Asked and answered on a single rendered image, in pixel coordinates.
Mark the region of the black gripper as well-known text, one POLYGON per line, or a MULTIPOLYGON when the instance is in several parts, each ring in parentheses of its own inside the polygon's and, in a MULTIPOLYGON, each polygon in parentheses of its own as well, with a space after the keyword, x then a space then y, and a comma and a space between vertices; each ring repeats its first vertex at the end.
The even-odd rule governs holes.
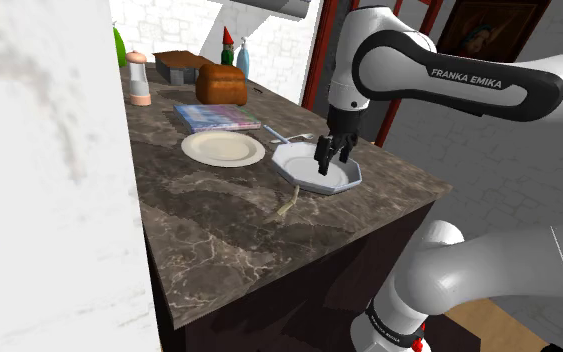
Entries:
POLYGON ((347 111, 330 106, 327 115, 327 126, 330 136, 320 136, 316 145, 314 159, 318 162, 318 173, 326 176, 334 147, 340 147, 339 161, 346 163, 352 149, 357 145, 361 124, 361 111, 347 111))

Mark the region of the white octagonal plate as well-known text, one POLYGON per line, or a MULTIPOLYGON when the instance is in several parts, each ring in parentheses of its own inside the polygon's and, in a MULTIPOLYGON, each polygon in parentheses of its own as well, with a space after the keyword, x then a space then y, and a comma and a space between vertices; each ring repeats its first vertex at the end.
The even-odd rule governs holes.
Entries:
POLYGON ((343 163, 334 157, 327 174, 320 174, 315 149, 315 144, 306 142, 278 145, 272 155, 273 166, 292 185, 322 195, 341 193, 362 182, 360 166, 353 159, 343 163))

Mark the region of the silver spoon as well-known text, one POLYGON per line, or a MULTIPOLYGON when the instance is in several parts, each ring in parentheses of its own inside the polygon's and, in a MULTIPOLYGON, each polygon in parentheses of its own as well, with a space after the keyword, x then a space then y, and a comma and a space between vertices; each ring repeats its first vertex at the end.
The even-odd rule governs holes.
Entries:
POLYGON ((271 140, 270 143, 272 143, 272 144, 286 143, 286 142, 289 142, 291 140, 295 140, 297 138, 310 140, 310 139, 314 138, 314 135, 312 133, 304 133, 304 134, 294 135, 294 136, 290 136, 290 137, 284 137, 284 139, 285 139, 284 141, 282 139, 274 139, 274 140, 271 140))

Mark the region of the cream round plate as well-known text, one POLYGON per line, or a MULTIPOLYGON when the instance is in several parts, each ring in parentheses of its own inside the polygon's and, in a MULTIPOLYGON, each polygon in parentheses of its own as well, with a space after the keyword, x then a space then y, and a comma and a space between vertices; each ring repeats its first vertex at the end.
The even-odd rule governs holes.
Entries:
POLYGON ((260 142, 230 131, 191 134, 182 141, 181 149, 197 162, 222 168, 252 165, 265 156, 265 148, 260 142))

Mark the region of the colourful flat book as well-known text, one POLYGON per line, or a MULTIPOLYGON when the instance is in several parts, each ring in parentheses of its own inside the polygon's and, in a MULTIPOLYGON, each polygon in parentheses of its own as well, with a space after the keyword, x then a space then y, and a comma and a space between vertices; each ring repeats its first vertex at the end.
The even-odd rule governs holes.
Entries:
POLYGON ((237 105, 174 105, 173 112, 190 133, 255 130, 261 122, 237 105))

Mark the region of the light blue spray bottle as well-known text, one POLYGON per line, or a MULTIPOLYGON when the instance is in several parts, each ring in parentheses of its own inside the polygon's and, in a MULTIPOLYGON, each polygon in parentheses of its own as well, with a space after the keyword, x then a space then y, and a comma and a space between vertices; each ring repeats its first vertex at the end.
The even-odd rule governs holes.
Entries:
POLYGON ((237 56, 236 60, 236 67, 242 71, 244 74, 245 80, 249 78, 249 66, 250 66, 250 57, 249 51, 247 46, 247 38, 241 38, 242 43, 240 45, 240 51, 237 56))

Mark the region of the brown bread loaf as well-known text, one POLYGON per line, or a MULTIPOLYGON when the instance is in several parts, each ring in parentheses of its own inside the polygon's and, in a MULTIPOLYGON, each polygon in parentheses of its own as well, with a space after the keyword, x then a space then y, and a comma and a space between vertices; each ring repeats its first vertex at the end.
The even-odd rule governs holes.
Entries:
POLYGON ((204 64, 199 69, 195 94, 202 104, 243 106, 248 98, 245 75, 231 65, 204 64))

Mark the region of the red-hatted gnome figure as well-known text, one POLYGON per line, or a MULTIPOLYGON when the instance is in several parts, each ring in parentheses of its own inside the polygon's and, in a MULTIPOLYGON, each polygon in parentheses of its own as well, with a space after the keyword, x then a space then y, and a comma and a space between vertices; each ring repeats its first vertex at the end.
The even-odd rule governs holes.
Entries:
POLYGON ((234 41, 227 30, 227 27, 223 28, 223 38, 222 38, 222 51, 221 51, 221 64, 222 65, 232 65, 234 61, 234 41))

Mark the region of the grey range hood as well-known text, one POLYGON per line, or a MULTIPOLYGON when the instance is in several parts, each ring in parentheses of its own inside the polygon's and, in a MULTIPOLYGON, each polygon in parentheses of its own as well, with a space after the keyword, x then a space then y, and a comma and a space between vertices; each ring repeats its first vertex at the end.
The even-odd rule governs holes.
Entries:
POLYGON ((231 5, 257 14, 301 20, 308 14, 311 0, 228 0, 231 5))

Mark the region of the brown and grey box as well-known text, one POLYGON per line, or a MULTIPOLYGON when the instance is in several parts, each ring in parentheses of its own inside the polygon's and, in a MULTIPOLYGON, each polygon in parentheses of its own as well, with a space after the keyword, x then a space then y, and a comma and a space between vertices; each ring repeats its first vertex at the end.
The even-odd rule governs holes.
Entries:
POLYGON ((209 59, 189 51, 154 53, 157 72, 171 85, 195 84, 199 69, 212 64, 209 59))

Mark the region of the pink and clear grinder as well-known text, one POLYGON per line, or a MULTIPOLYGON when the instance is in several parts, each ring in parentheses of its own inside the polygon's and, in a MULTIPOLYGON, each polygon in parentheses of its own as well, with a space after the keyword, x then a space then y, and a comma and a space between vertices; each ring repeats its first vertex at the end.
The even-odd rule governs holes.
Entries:
POLYGON ((151 95, 146 75, 146 56, 137 51, 125 56, 130 71, 130 101, 135 106, 149 106, 151 95))

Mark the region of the green bottle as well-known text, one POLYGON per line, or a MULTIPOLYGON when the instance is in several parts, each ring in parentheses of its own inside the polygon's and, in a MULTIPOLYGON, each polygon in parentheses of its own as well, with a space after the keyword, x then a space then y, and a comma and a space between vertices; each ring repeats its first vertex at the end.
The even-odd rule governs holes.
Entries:
POLYGON ((126 49, 123 42, 123 39, 120 35, 120 32, 116 28, 115 24, 112 24, 114 40, 115 40, 115 48, 117 53, 117 61, 120 67, 124 67, 127 65, 126 59, 126 49))

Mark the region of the blue-handled utensil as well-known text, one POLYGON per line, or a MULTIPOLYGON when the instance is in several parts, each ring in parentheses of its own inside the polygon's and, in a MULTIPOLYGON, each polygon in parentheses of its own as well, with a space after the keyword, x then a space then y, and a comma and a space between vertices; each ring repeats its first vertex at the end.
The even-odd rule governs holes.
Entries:
POLYGON ((283 144, 288 144, 290 143, 290 141, 283 137, 282 135, 280 135, 278 132, 276 132, 274 129, 272 129, 270 126, 268 125, 263 125, 263 128, 268 131, 270 134, 272 134, 275 138, 276 138, 276 142, 274 143, 283 143, 283 144))

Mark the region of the dark framed wall picture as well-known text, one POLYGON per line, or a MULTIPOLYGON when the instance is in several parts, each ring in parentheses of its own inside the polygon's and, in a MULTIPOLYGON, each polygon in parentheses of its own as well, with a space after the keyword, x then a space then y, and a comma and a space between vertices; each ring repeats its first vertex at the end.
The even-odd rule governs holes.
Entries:
POLYGON ((512 63, 550 3, 551 0, 456 0, 437 51, 512 63))

